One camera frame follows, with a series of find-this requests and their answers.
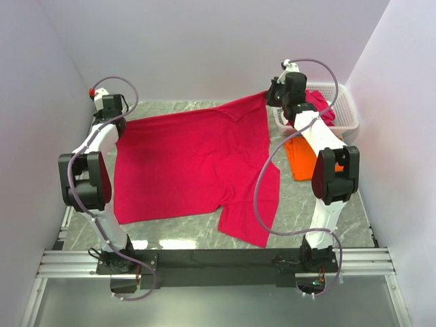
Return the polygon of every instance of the folded orange towel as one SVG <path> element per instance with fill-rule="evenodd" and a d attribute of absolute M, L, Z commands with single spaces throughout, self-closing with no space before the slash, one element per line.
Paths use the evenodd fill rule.
<path fill-rule="evenodd" d="M 303 137 L 292 138 L 284 145 L 295 181 L 310 181 L 316 164 L 316 155 Z M 336 165 L 337 172 L 343 167 Z"/>

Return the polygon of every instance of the white wall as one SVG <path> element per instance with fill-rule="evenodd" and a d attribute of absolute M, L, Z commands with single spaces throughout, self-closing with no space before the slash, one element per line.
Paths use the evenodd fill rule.
<path fill-rule="evenodd" d="M 65 207 L 57 157 L 84 138 L 87 89 L 40 4 L 0 10 L 0 325 L 17 326 Z"/>
<path fill-rule="evenodd" d="M 41 2 L 87 84 L 118 74 L 142 99 L 232 99 L 267 89 L 288 58 L 345 83 L 389 1 Z"/>
<path fill-rule="evenodd" d="M 360 190 L 415 326 L 436 313 L 436 3 L 392 0 L 348 80 Z"/>

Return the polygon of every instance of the table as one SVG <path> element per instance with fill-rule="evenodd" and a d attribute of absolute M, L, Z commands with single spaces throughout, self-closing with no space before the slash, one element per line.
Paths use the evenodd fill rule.
<path fill-rule="evenodd" d="M 157 116 L 172 112 L 184 112 L 200 108 L 218 106 L 224 102 L 215 101 L 171 101 L 140 102 L 127 120 Z M 270 151 L 283 136 L 278 134 L 272 110 L 268 110 L 270 131 Z M 108 153 L 106 167 L 111 181 L 114 176 L 116 149 Z M 311 224 L 315 197 L 310 181 L 296 182 L 292 178 L 290 164 L 284 149 L 273 160 L 281 171 L 280 201 L 274 230 L 289 232 L 308 228 Z M 221 209 L 214 213 L 154 221 L 143 221 L 123 225 L 136 249 L 245 249 L 256 248 L 236 238 L 217 231 Z M 352 196 L 339 217 L 337 234 L 344 247 L 374 247 L 372 231 L 362 205 L 359 193 Z M 270 235 L 267 247 L 299 247 L 302 236 L 282 237 Z M 99 248 L 99 240 L 88 221 L 79 213 L 69 217 L 64 250 L 85 250 Z"/>

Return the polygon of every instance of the red t-shirt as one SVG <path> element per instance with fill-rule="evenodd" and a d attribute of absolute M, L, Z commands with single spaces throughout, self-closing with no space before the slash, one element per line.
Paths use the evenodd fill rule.
<path fill-rule="evenodd" d="M 114 210 L 119 223 L 211 213 L 218 230 L 265 247 L 268 232 L 253 211 L 254 187 L 268 158 L 264 93 L 215 108 L 127 123 L 117 142 Z M 280 171 L 269 165 L 259 210 L 272 226 Z"/>

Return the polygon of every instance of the marble table surface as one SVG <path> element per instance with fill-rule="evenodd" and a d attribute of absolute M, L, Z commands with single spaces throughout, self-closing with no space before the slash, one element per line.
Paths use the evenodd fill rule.
<path fill-rule="evenodd" d="M 214 101 L 140 102 L 127 119 L 196 110 L 222 103 Z M 267 110 L 271 151 L 283 140 L 283 136 L 278 133 L 271 108 Z M 106 157 L 106 166 L 111 181 L 113 181 L 115 157 L 116 149 L 109 152 Z M 310 181 L 294 181 L 284 149 L 276 154 L 273 162 L 281 171 L 280 201 L 273 229 L 289 232 L 308 228 L 315 208 L 315 197 Z M 122 225 L 122 228 L 130 235 L 136 249 L 256 248 L 254 245 L 218 232 L 217 224 L 220 214 L 221 209 L 205 215 L 131 223 Z M 337 227 L 337 234 L 344 247 L 374 246 L 371 238 L 372 232 L 359 193 L 354 194 L 343 209 Z M 301 240 L 302 236 L 270 235 L 267 247 L 299 247 Z M 81 214 L 72 213 L 63 249 L 85 250 L 89 247 L 100 248 L 97 235 Z"/>

